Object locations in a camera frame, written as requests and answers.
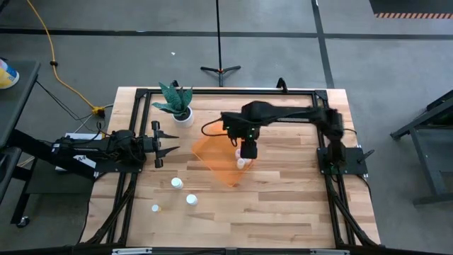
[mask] black bracket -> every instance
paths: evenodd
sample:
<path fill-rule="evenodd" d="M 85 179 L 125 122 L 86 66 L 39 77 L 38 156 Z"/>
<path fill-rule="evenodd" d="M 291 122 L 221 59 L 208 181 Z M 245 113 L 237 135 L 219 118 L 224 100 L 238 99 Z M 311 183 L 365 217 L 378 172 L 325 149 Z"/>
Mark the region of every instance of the black bracket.
<path fill-rule="evenodd" d="M 363 154 L 362 148 L 346 148 L 346 164 L 338 169 L 326 160 L 327 148 L 318 148 L 316 153 L 321 174 L 368 174 L 367 164 L 365 163 L 367 155 Z"/>
<path fill-rule="evenodd" d="M 276 88 L 277 89 L 283 88 L 283 90 L 282 90 L 283 93 L 286 93 L 286 94 L 288 93 L 288 87 L 286 86 L 286 82 L 282 77 L 280 77 L 278 79 Z"/>
<path fill-rule="evenodd" d="M 314 93 L 319 96 L 324 101 L 327 101 L 327 91 L 326 90 L 315 90 Z"/>
<path fill-rule="evenodd" d="M 148 93 L 147 89 L 137 89 L 135 91 L 135 99 L 142 98 L 146 93 Z"/>

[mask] wooden table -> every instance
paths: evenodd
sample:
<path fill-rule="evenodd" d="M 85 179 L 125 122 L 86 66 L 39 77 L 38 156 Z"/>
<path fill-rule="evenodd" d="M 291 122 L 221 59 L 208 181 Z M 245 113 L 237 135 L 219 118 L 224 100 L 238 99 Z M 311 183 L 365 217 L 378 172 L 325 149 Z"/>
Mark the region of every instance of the wooden table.
<path fill-rule="evenodd" d="M 118 89 L 109 132 L 129 127 L 135 89 Z M 327 92 L 330 107 L 337 108 L 343 114 L 345 127 L 353 129 L 345 90 L 329 89 Z M 273 123 L 262 127 L 258 159 L 234 188 L 218 181 L 193 155 L 191 147 L 202 137 L 200 128 L 203 124 L 219 118 L 220 111 L 240 111 L 242 105 L 254 100 L 276 106 L 311 105 L 308 96 L 195 94 L 190 104 L 195 122 L 188 129 L 177 129 L 171 115 L 151 107 L 149 120 L 158 120 L 165 133 L 180 137 L 162 139 L 163 147 L 180 148 L 164 158 L 161 169 L 155 169 L 153 155 L 148 156 L 137 183 L 127 240 L 129 247 L 335 246 L 326 185 L 316 158 L 318 140 L 314 125 Z M 164 98 L 153 95 L 152 101 L 164 102 Z M 147 133 L 152 134 L 151 125 L 147 125 Z M 347 147 L 357 145 L 355 134 L 346 131 L 343 143 Z M 173 177 L 183 180 L 183 190 L 171 187 Z M 95 183 L 82 241 L 94 234 L 112 210 L 117 179 L 118 174 L 106 174 Z M 345 176 L 345 187 L 352 215 L 370 238 L 379 243 L 366 185 L 356 176 Z M 189 193 L 198 197 L 197 206 L 185 202 Z M 153 204 L 159 204 L 162 211 L 152 212 Z M 343 240 L 347 240 L 343 217 L 339 216 L 339 221 Z"/>

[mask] yellow object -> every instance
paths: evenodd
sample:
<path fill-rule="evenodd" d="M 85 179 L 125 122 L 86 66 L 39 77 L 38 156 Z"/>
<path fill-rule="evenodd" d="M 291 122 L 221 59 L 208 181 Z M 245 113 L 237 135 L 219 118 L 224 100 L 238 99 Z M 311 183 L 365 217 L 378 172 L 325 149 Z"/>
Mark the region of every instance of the yellow object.
<path fill-rule="evenodd" d="M 19 73 L 0 59 L 0 89 L 7 89 L 19 80 Z"/>
<path fill-rule="evenodd" d="M 33 12 L 35 13 L 36 17 L 38 17 L 38 19 L 40 20 L 44 30 L 45 30 L 45 33 L 47 34 L 47 38 L 49 39 L 49 44 L 50 44 L 50 51 L 52 52 L 52 61 L 50 62 L 51 65 L 52 65 L 52 68 L 54 70 L 54 76 L 55 78 L 57 79 L 57 81 L 59 83 L 61 83 L 63 86 L 67 87 L 69 90 L 71 90 L 72 92 L 76 93 L 77 95 L 80 96 L 80 98 L 82 98 L 83 101 L 85 101 L 85 103 L 87 103 L 91 109 L 92 109 L 92 112 L 93 114 L 95 115 L 98 115 L 97 113 L 100 113 L 101 110 L 102 112 L 105 111 L 105 108 L 104 107 L 98 107 L 98 106 L 94 106 L 92 103 L 90 103 L 88 101 L 88 99 L 86 99 L 80 92 L 78 92 L 76 89 L 72 88 L 70 85 L 66 84 L 64 81 L 62 81 L 59 77 L 58 77 L 58 74 L 57 74 L 57 61 L 55 59 L 55 51 L 54 51 L 54 45 L 52 43 L 52 38 L 50 38 L 50 34 L 49 34 L 49 30 L 47 29 L 47 26 L 45 25 L 44 21 L 41 19 L 41 16 L 40 14 L 38 13 L 38 11 L 36 11 L 35 7 L 31 4 L 30 0 L 27 0 L 27 3 L 28 5 L 31 7 L 31 9 L 33 10 Z"/>
<path fill-rule="evenodd" d="M 208 129 L 208 133 L 225 133 L 222 130 L 222 125 L 222 122 L 212 124 Z M 250 164 L 245 164 L 242 169 L 238 169 L 238 159 L 236 159 L 235 155 L 236 149 L 226 135 L 216 137 L 205 136 L 193 145 L 192 152 L 212 170 L 220 181 L 223 181 L 229 187 L 234 187 L 241 180 L 243 174 L 253 165 L 252 160 Z"/>

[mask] tripod stand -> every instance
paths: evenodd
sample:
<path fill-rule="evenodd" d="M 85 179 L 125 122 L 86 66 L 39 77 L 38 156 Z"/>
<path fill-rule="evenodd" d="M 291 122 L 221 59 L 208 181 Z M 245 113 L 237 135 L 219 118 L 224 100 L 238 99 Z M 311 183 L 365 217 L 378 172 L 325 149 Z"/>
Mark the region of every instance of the tripod stand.
<path fill-rule="evenodd" d="M 201 70 L 210 71 L 210 72 L 214 72 L 214 73 L 218 74 L 219 75 L 219 86 L 223 87 L 224 86 L 224 74 L 226 74 L 228 71 L 238 70 L 241 68 L 241 66 L 228 67 L 228 68 L 222 69 L 222 47 L 220 45 L 219 0 L 215 1 L 215 6 L 216 6 L 216 12 L 217 12 L 217 41 L 219 43 L 219 69 L 210 68 L 210 67 L 201 67 Z"/>

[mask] concrete floor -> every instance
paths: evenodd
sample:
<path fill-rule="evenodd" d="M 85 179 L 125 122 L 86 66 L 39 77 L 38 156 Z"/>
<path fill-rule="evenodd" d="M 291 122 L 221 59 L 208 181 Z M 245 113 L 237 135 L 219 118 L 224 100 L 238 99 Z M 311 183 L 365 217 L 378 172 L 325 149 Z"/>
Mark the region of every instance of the concrete floor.
<path fill-rule="evenodd" d="M 214 1 L 33 3 L 50 28 L 215 31 Z M 220 6 L 224 31 L 316 32 L 310 0 L 220 0 Z M 368 1 L 319 0 L 319 6 L 325 33 L 453 34 L 453 20 L 375 19 Z M 12 1 L 5 8 L 0 26 L 40 28 L 25 0 Z M 81 100 L 55 81 L 44 35 L 0 38 L 2 57 L 41 61 L 43 85 L 77 113 L 88 112 Z M 112 103 L 119 86 L 151 86 L 173 79 L 184 86 L 217 85 L 216 77 L 199 70 L 202 65 L 217 66 L 216 38 L 52 38 L 61 78 L 97 105 Z M 222 38 L 222 43 L 224 66 L 243 67 L 226 79 L 225 86 L 272 87 L 284 77 L 291 87 L 326 87 L 317 39 Z M 395 142 L 389 133 L 452 89 L 453 41 L 327 40 L 326 44 L 335 87 L 347 90 L 360 144 L 376 150 L 367 165 L 382 244 L 452 253 L 453 204 L 413 207 L 414 198 L 429 194 L 428 185 L 411 139 Z M 18 126 L 40 139 L 54 140 L 79 123 L 35 87 Z M 17 229 L 8 222 L 20 187 L 13 182 L 0 207 L 0 250 L 75 244 L 86 216 L 87 195 L 33 196 L 27 207 L 32 222 Z"/>

